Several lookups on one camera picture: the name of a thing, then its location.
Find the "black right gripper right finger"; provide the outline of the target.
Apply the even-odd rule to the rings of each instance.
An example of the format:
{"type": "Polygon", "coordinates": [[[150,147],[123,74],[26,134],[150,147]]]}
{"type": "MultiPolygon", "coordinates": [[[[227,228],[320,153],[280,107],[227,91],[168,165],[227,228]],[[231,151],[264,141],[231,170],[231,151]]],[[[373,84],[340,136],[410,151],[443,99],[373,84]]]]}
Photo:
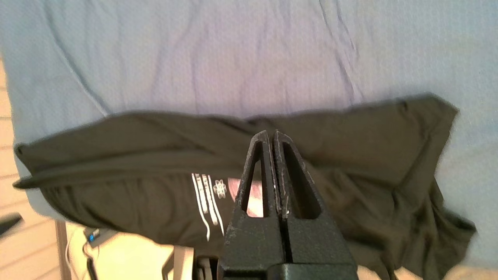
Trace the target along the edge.
{"type": "Polygon", "coordinates": [[[290,136],[276,131],[272,140],[279,216],[286,254],[296,264],[356,263],[290,136]]]}

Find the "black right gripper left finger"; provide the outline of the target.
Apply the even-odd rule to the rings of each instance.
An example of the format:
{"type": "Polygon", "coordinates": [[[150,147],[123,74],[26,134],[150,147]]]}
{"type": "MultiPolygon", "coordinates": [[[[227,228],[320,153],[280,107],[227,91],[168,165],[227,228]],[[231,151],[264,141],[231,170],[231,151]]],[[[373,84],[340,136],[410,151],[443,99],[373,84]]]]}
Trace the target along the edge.
{"type": "Polygon", "coordinates": [[[255,134],[245,160],[233,216],[217,265],[219,279],[267,279],[267,270],[284,261],[272,147],[267,131],[255,134]],[[256,163],[262,176],[263,216],[247,214],[256,163]]]}

